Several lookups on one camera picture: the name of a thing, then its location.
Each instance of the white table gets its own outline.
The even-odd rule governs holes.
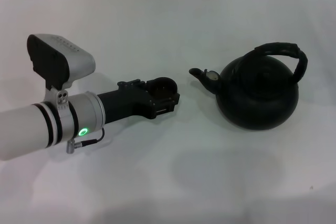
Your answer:
[[[71,94],[160,76],[181,94],[174,113],[106,125],[74,155],[63,143],[0,163],[1,224],[335,222],[336,0],[0,0],[0,27],[1,111],[43,99],[33,33],[94,55],[96,73]],[[273,130],[240,130],[188,70],[221,71],[273,41],[309,58],[299,104]]]

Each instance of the kettle handle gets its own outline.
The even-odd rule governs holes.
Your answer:
[[[250,60],[253,60],[256,57],[266,55],[284,55],[299,59],[299,63],[296,66],[294,74],[288,80],[289,83],[299,82],[306,72],[308,59],[305,53],[300,50],[297,44],[274,42],[256,47],[253,51],[245,54],[234,68],[233,75],[235,76],[237,73],[239,73],[239,69],[242,67],[242,65],[247,64]]]

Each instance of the green led light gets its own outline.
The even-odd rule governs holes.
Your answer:
[[[88,129],[87,128],[84,128],[84,129],[81,129],[80,132],[78,133],[79,136],[84,136],[86,133],[88,133]]]

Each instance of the kettle spout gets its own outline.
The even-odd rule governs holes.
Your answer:
[[[207,71],[205,69],[203,72],[201,69],[192,68],[189,70],[189,73],[196,77],[212,94],[218,94],[222,88],[220,75],[215,71]]]

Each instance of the kettle body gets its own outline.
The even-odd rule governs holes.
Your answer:
[[[269,55],[299,59],[294,73]],[[307,68],[307,57],[296,44],[270,43],[235,59],[218,74],[191,69],[211,93],[218,107],[232,123],[249,130],[268,130],[279,126],[294,112],[298,99],[297,82]]]

